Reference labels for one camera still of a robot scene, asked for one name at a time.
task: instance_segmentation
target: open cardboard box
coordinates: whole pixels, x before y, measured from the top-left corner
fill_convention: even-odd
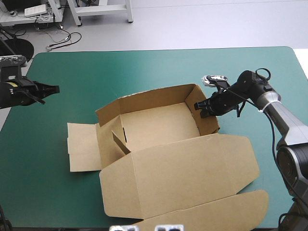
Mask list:
[[[156,89],[97,110],[99,124],[68,123],[71,171],[101,170],[105,213],[141,218],[142,230],[255,228],[267,193],[237,194],[259,175],[252,146],[218,134],[216,117],[201,119],[194,103],[204,99],[195,84]]]

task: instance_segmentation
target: box flap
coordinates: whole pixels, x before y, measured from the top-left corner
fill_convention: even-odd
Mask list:
[[[100,126],[120,114],[182,103],[194,86],[195,84],[173,86],[121,97],[96,111]]]
[[[114,142],[119,146],[119,148],[123,151],[125,155],[130,153],[130,150],[126,147],[125,143],[123,143],[119,137],[116,136],[114,132],[112,132]]]
[[[121,120],[131,151],[200,136],[186,103],[122,114]]]
[[[195,110],[194,104],[205,100],[205,95],[203,94],[201,88],[198,85],[195,85],[191,93],[187,96],[185,102],[189,107],[192,116],[199,128],[200,135],[208,135],[216,133],[219,129],[218,121],[216,116],[209,116],[207,118],[200,117],[200,110]]]
[[[137,218],[150,218],[235,195],[259,175],[250,141],[240,136],[212,134],[129,155],[133,158],[142,211]],[[118,171],[117,163],[106,170]],[[128,180],[124,174],[116,183],[103,181],[103,194]],[[105,209],[120,217],[124,203],[119,196],[114,204],[105,204]]]
[[[101,170],[101,157],[94,124],[67,123],[70,171]]]
[[[250,231],[261,223],[268,204],[268,194],[258,190],[149,218],[135,225],[142,231],[153,231],[157,224],[183,224],[187,231]]]
[[[108,216],[142,218],[131,154],[104,168],[100,172],[100,180],[104,209]]]
[[[125,156],[125,153],[116,145],[112,132],[122,141],[125,142],[122,122],[120,116],[110,120],[104,126],[96,126],[98,146],[102,159],[102,168],[110,165],[114,161]]]

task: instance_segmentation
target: gray floor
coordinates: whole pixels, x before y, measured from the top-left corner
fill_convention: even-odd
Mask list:
[[[109,0],[111,4],[124,0]],[[125,14],[83,17],[77,27],[69,9],[63,25],[82,40],[55,51],[122,51],[258,46],[308,48],[308,0],[131,0],[134,22]],[[53,41],[27,25],[23,38],[35,54]],[[54,40],[66,37],[48,29]],[[307,55],[301,63],[307,61]],[[8,114],[0,110],[0,130]]]

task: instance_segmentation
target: green table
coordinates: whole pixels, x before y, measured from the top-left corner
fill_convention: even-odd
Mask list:
[[[41,53],[28,77],[60,85],[45,105],[15,107],[0,132],[0,204],[17,227],[107,227],[132,222],[104,214],[98,172],[70,173],[67,122],[96,123],[94,110],[117,97],[171,85],[201,83],[205,74],[229,77],[266,67],[282,102],[308,124],[308,83],[288,47],[175,51]],[[209,96],[214,89],[205,89]],[[261,227],[276,227],[292,204],[271,155],[266,117],[247,105],[218,118],[220,133],[249,137],[260,177],[244,191],[265,189],[269,210]]]

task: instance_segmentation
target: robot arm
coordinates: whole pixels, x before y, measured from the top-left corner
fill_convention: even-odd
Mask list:
[[[206,76],[204,84],[217,87],[218,91],[196,103],[195,109],[201,109],[202,118],[224,115],[234,109],[239,117],[244,103],[249,102],[272,120],[282,135],[276,146],[275,162],[289,194],[294,197],[289,212],[280,217],[284,219],[279,230],[308,231],[308,127],[281,104],[280,95],[268,83],[268,73],[265,78],[257,71],[244,71],[232,86],[226,77]]]
[[[0,109],[13,106],[28,106],[35,102],[44,104],[42,99],[59,93],[59,86],[31,81],[21,74],[26,64],[22,55],[0,57]]]

